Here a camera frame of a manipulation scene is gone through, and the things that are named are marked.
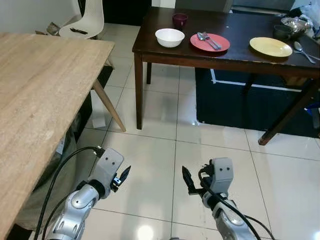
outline plate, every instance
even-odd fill
[[[292,54],[292,48],[288,44],[270,37],[254,37],[250,40],[250,46],[260,53],[273,57],[284,58]]]
[[[207,51],[207,52],[222,52],[230,48],[230,42],[227,39],[225,39],[223,36],[219,36],[212,33],[208,33],[208,36],[214,41],[216,41],[218,44],[220,44],[221,49],[215,50],[212,46],[210,46],[209,43],[199,40],[197,34],[193,35],[190,38],[190,42],[196,48]]]

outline black wire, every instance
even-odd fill
[[[59,208],[59,206],[67,199],[67,197],[69,197],[69,194],[67,196],[65,196],[64,198],[61,199],[60,202],[58,202],[58,204],[54,207],[54,209],[52,210],[52,212],[50,213],[50,216],[48,218],[48,220],[46,221],[45,225],[44,225],[44,229],[43,229],[43,232],[42,232],[42,240],[45,240],[46,239],[46,232],[47,232],[47,229],[48,229],[48,226],[49,226],[49,223],[52,219],[52,217],[54,216],[56,210]]]
[[[276,240],[275,237],[272,235],[272,232],[262,222],[260,222],[259,220],[255,219],[252,216],[248,216],[248,215],[244,215],[244,216],[247,219],[250,219],[250,220],[255,221],[256,223],[260,224],[266,230],[266,232],[270,235],[271,239],[272,240]]]
[[[73,153],[71,153],[65,160],[63,160],[63,162],[58,166],[58,168],[56,169],[54,175],[53,175],[53,178],[52,178],[52,181],[51,181],[51,184],[49,186],[49,189],[48,189],[48,192],[45,196],[45,199],[44,199],[44,202],[43,202],[43,205],[42,205],[42,209],[41,209],[41,213],[40,213],[40,216],[39,216],[39,220],[38,220],[38,223],[37,223],[37,226],[36,226],[36,229],[35,229],[35,234],[34,234],[34,238],[33,240],[37,240],[38,239],[38,236],[40,234],[40,229],[41,229],[41,224],[42,224],[42,220],[44,218],[44,215],[45,215],[45,211],[46,211],[46,207],[47,207],[47,204],[48,204],[48,201],[49,201],[49,198],[50,198],[50,195],[51,195],[51,192],[52,192],[52,189],[54,188],[54,185],[55,185],[55,182],[56,182],[56,179],[58,177],[58,174],[59,172],[61,171],[61,169],[63,168],[63,166],[76,154],[84,151],[84,150],[95,150],[95,151],[99,151],[99,149],[97,147],[94,147],[94,146],[86,146],[86,147],[83,147],[83,148],[80,148],[76,151],[74,151]]]
[[[246,217],[235,207],[233,207],[232,205],[230,205],[229,203],[227,203],[221,196],[219,196],[218,194],[214,193],[210,187],[207,186],[207,184],[205,183],[204,179],[201,176],[201,173],[204,173],[204,171],[199,171],[198,176],[200,179],[200,182],[202,183],[203,187],[213,196],[215,197],[219,202],[221,202],[223,205],[225,205],[226,207],[228,207],[229,209],[231,209],[232,211],[234,211],[234,213],[236,213],[250,228],[250,230],[253,232],[254,236],[256,237],[257,240],[261,240],[260,236],[258,235],[257,231],[255,230],[255,228],[251,225],[251,223],[248,221],[248,219],[246,219]]]

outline light wood tabletop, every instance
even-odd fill
[[[108,41],[0,33],[0,239],[113,47]]]

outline red plate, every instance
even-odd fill
[[[219,36],[219,35],[212,34],[212,33],[208,33],[208,36],[211,39],[213,39],[214,41],[216,41],[218,44],[220,44],[221,49],[214,50],[214,48],[212,46],[210,46],[209,43],[199,40],[197,34],[193,35],[190,38],[190,42],[196,48],[204,50],[204,51],[208,51],[208,52],[222,52],[222,51],[225,51],[228,48],[230,48],[230,42],[227,39],[225,39],[223,36]]]

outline yellow plate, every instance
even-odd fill
[[[250,40],[250,46],[260,53],[273,57],[288,57],[292,54],[292,48],[282,41],[269,37],[254,37]]]

